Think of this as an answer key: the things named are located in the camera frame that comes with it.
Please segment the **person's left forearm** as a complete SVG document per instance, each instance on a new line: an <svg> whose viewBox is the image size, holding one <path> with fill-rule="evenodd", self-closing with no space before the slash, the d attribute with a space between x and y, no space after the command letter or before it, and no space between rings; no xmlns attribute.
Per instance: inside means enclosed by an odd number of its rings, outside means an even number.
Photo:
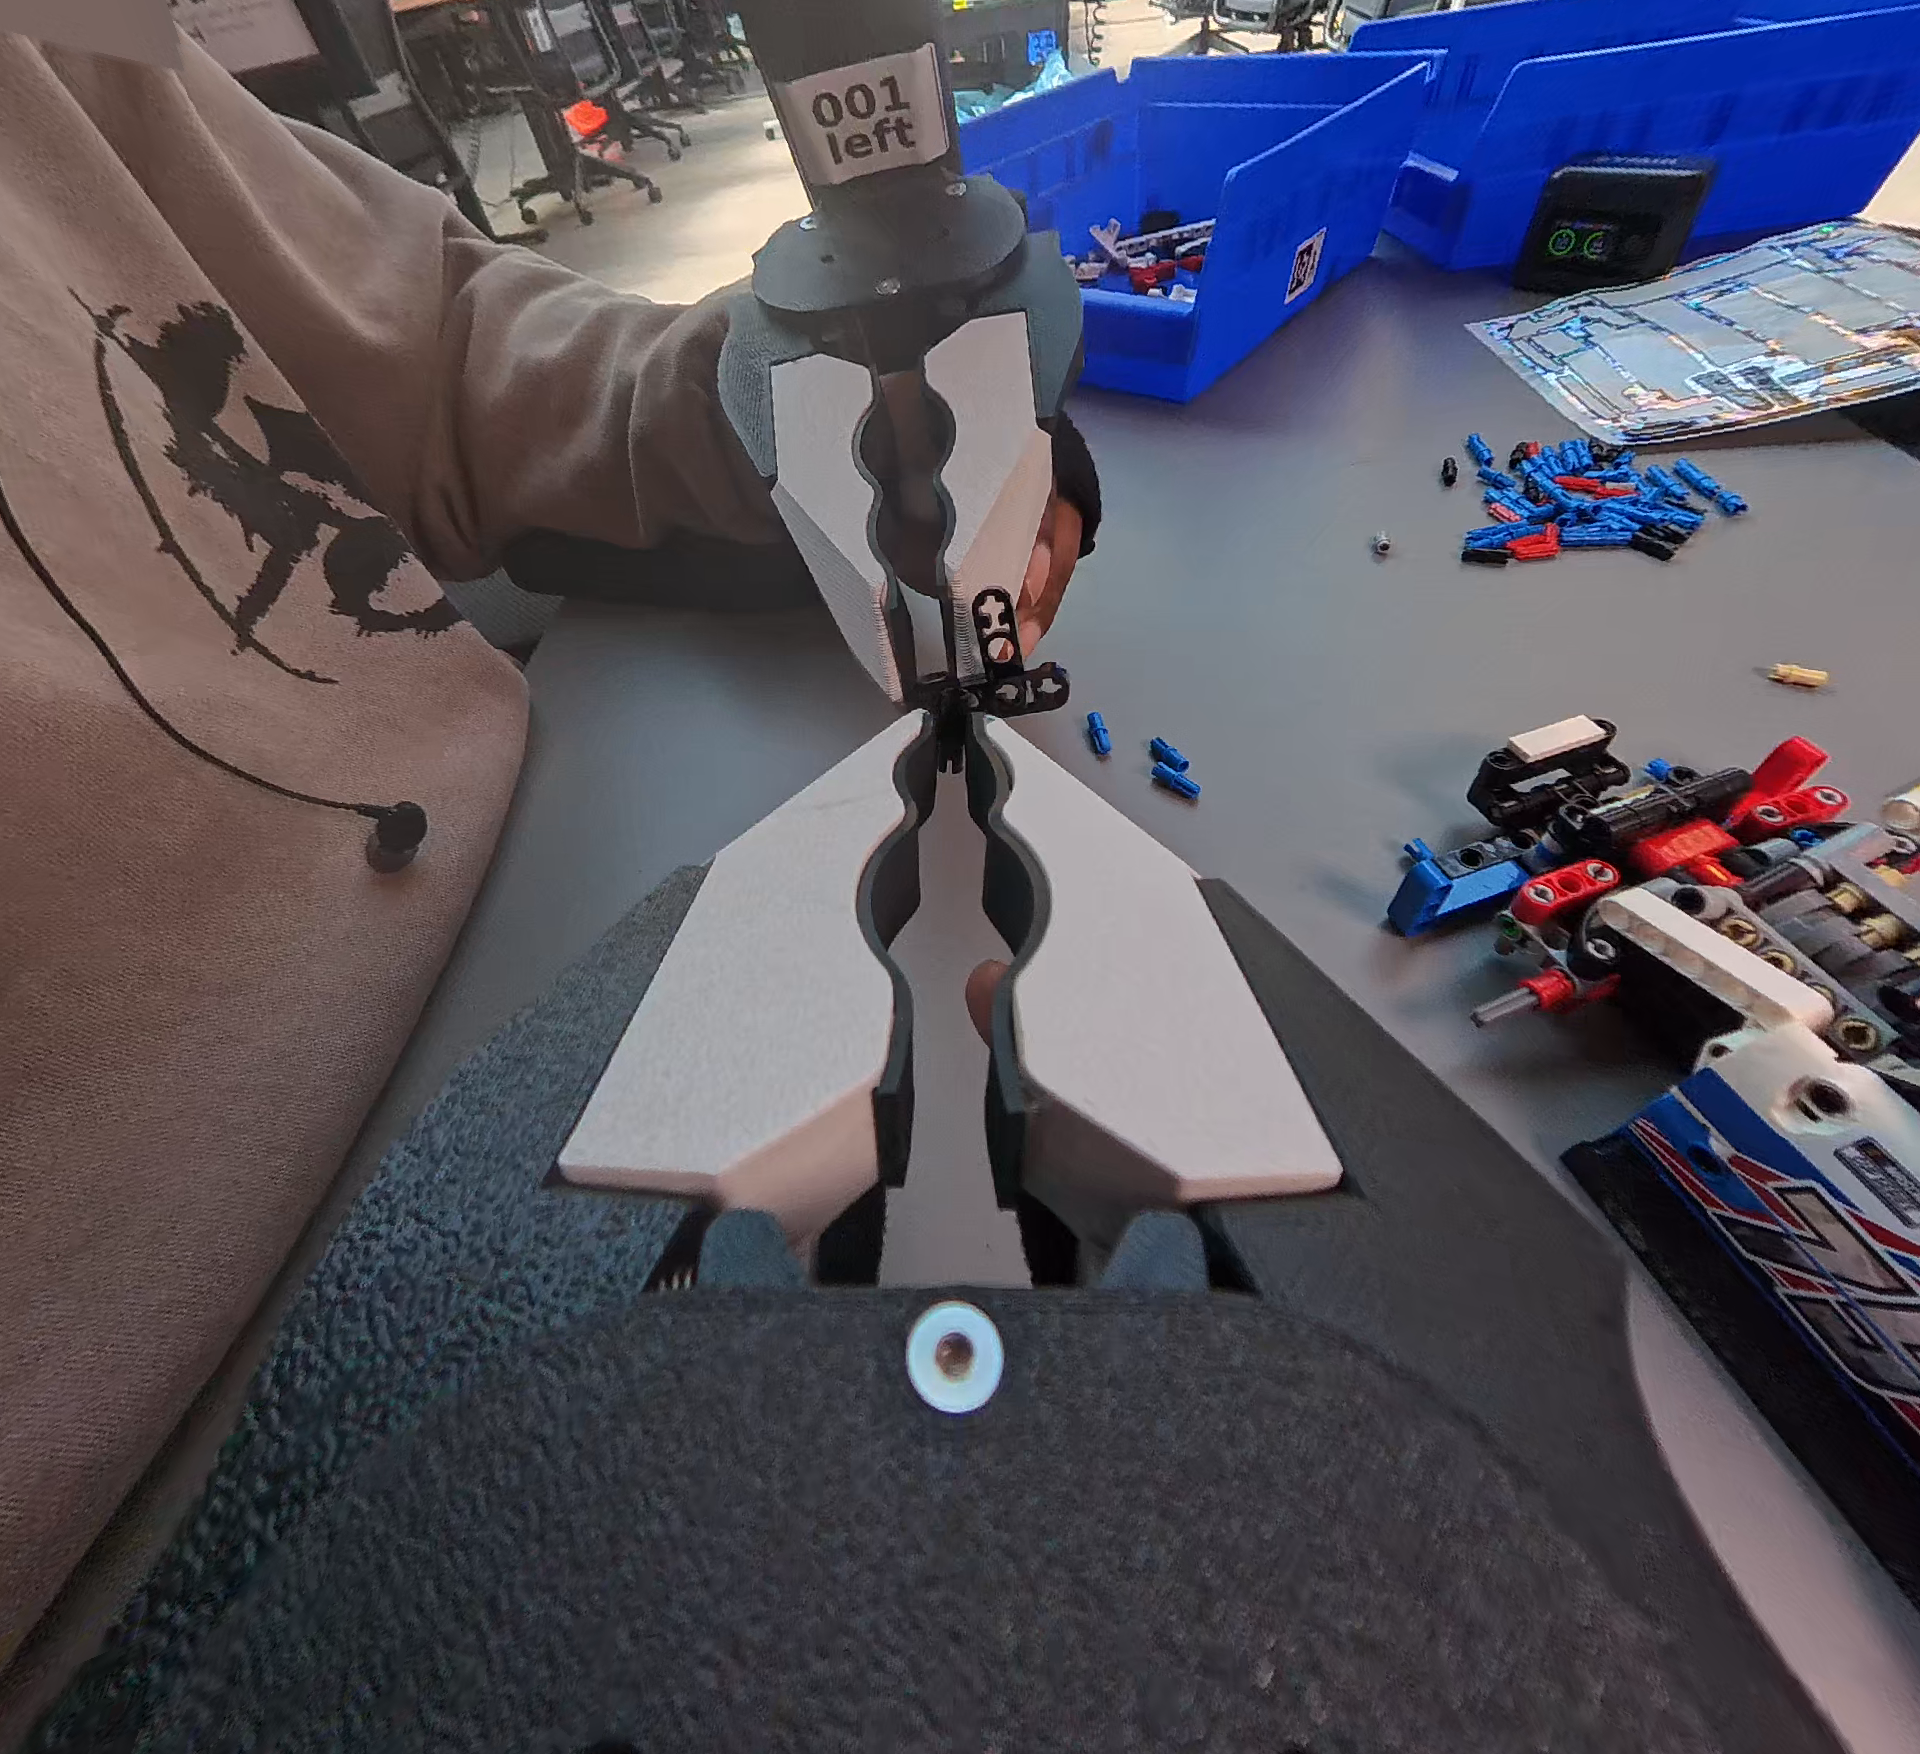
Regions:
<svg viewBox="0 0 1920 1754"><path fill-rule="evenodd" d="M716 397L726 303L657 308L478 236L439 193L259 116L260 341L447 581L776 613L819 590Z"/></svg>

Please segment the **black device with green display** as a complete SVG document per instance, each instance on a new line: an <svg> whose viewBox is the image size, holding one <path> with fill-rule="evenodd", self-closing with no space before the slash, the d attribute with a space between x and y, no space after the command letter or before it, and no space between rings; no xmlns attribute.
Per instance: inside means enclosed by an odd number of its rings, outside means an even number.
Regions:
<svg viewBox="0 0 1920 1754"><path fill-rule="evenodd" d="M1668 275L1715 176L1713 158L1587 157L1561 163L1530 212L1512 287L1572 294Z"/></svg>

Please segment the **black brick beam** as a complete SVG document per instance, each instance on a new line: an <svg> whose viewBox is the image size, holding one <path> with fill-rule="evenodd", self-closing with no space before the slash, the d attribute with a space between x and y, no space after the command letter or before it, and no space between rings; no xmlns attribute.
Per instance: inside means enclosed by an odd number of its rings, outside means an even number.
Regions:
<svg viewBox="0 0 1920 1754"><path fill-rule="evenodd" d="M935 753L941 774L965 762L967 735L978 718L1022 719L1068 706L1069 677L1056 664L1040 664L1001 674L923 677L913 686L910 706L932 714Z"/></svg>

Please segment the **blue plastic bin with label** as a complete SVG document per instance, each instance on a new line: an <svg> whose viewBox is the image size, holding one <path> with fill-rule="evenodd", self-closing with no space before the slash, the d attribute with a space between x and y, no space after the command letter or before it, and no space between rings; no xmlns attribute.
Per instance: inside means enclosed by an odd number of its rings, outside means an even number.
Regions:
<svg viewBox="0 0 1920 1754"><path fill-rule="evenodd" d="M1083 380L1184 404L1371 257L1425 111L1422 53L1139 56L963 123L965 166L1023 195L1072 262L1164 220L1192 268L1084 282Z"/></svg>

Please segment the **pile of blue red pins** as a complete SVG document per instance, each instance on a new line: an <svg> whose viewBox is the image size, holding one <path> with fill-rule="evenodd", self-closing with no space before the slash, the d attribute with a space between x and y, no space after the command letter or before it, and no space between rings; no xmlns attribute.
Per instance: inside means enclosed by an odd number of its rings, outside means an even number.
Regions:
<svg viewBox="0 0 1920 1754"><path fill-rule="evenodd" d="M1477 488L1480 520L1458 563L1547 565L1591 552L1634 552L1668 565L1710 520L1742 520L1747 501L1696 461L1640 461L1598 437L1521 441L1504 456L1477 433L1433 465L1444 492Z"/></svg>

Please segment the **white flat board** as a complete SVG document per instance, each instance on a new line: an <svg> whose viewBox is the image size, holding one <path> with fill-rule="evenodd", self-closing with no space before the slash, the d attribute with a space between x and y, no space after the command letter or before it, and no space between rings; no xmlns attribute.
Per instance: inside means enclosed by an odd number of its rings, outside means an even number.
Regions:
<svg viewBox="0 0 1920 1754"><path fill-rule="evenodd" d="M1915 1751L1915 1606L1636 1264L1625 1330L1666 1469L1751 1619L1846 1748Z"/></svg>

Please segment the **toy brick race car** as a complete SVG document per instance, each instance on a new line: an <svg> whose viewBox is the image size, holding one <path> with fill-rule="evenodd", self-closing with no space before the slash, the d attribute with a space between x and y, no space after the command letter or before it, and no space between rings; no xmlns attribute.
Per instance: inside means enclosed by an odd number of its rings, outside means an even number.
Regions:
<svg viewBox="0 0 1920 1754"><path fill-rule="evenodd" d="M1785 1432L1915 1473L1915 793L1852 820L1827 753L1618 757L1572 714L1480 762L1480 831L1408 840L1383 928L1489 925L1477 1027L1607 1004L1678 1077L1567 1166Z"/></svg>

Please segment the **white red black brick heap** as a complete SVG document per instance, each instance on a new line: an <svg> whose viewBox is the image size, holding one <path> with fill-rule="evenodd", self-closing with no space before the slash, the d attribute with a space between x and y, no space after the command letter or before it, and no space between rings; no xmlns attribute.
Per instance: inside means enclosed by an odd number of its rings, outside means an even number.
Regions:
<svg viewBox="0 0 1920 1754"><path fill-rule="evenodd" d="M1079 287L1188 303L1195 296L1212 230L1215 220L1160 217L1139 230L1127 230L1119 220L1096 222L1087 230L1087 250L1069 257L1072 280Z"/></svg>

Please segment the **black crate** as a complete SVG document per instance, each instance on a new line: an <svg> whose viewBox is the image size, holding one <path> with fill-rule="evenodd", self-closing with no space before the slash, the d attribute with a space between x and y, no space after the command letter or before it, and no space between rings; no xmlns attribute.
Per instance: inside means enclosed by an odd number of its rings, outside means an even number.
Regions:
<svg viewBox="0 0 1920 1754"><path fill-rule="evenodd" d="M950 0L941 44L953 90L1029 88L1049 56L1069 56L1069 0Z"/></svg>

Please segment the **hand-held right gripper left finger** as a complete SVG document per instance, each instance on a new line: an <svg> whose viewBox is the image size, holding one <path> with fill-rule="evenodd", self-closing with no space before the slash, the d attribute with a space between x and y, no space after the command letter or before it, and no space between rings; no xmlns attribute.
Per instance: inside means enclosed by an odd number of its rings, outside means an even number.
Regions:
<svg viewBox="0 0 1920 1754"><path fill-rule="evenodd" d="M923 714L734 837L557 1152L574 1185L695 1205L853 1205L907 1178Z"/></svg>

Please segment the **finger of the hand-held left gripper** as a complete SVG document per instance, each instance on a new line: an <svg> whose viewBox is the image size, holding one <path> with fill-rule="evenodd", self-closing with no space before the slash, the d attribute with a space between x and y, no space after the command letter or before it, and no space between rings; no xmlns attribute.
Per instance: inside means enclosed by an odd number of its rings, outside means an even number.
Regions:
<svg viewBox="0 0 1920 1754"><path fill-rule="evenodd" d="M974 677L973 596L1019 600L1051 493L1037 419L1029 317L979 316L923 355L917 419L892 481L892 569L923 677Z"/></svg>
<svg viewBox="0 0 1920 1754"><path fill-rule="evenodd" d="M826 353L772 367L772 505L853 657L904 706L913 638L876 546L881 488L857 458L871 409L863 367Z"/></svg>

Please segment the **grey desk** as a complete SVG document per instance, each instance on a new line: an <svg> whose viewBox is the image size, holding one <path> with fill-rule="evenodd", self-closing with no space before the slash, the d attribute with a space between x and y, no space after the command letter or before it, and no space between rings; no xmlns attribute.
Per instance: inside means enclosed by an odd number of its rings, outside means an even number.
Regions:
<svg viewBox="0 0 1920 1754"><path fill-rule="evenodd" d="M1037 746L1228 880L1577 1201L1561 1150L1655 1094L1658 1059L1600 1007L1474 1029L1502 989L1484 938L1379 928L1398 847L1451 840L1477 757L1568 711L1614 719L1636 760L1727 765L1810 735L1868 807L1911 783L1915 458L1841 415L1721 437L1691 458L1747 518L1668 565L1462 565L1471 497L1436 487L1442 454L1567 433L1466 332L1504 308L1497 280L1387 245L1188 408L1083 397L1105 522L1049 651L1116 757L1090 760L1068 719ZM1829 688L1769 686L1769 664ZM819 607L570 604L528 683L530 755L470 925L268 1312L467 1052L885 714ZM1198 802L1152 782L1152 735L1191 757Z"/></svg>

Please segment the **person's left hand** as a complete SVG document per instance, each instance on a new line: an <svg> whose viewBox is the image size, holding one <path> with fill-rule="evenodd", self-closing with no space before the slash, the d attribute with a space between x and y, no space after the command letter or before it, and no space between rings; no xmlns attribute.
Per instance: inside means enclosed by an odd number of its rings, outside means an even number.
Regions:
<svg viewBox="0 0 1920 1754"><path fill-rule="evenodd" d="M1083 528L1079 509L1063 493L1049 493L1015 600L1019 645L1026 661L1040 654L1059 613L1079 558Z"/></svg>

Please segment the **large blue plastic bin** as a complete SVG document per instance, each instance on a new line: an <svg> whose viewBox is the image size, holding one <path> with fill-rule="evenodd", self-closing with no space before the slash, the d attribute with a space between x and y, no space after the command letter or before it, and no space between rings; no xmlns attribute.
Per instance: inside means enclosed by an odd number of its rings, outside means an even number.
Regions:
<svg viewBox="0 0 1920 1754"><path fill-rule="evenodd" d="M1916 0L1504 0L1349 51L1429 62L1384 230L1451 271L1512 271L1573 158L1713 161L1700 250L1858 216L1916 134Z"/></svg>

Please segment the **shiny sticker sheet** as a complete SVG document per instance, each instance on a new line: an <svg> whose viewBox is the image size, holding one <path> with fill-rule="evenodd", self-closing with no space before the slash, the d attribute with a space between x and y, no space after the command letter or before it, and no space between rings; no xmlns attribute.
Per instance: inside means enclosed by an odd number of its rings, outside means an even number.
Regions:
<svg viewBox="0 0 1920 1754"><path fill-rule="evenodd" d="M1916 234L1829 220L1468 324L1609 446L1677 446L1916 389Z"/></svg>

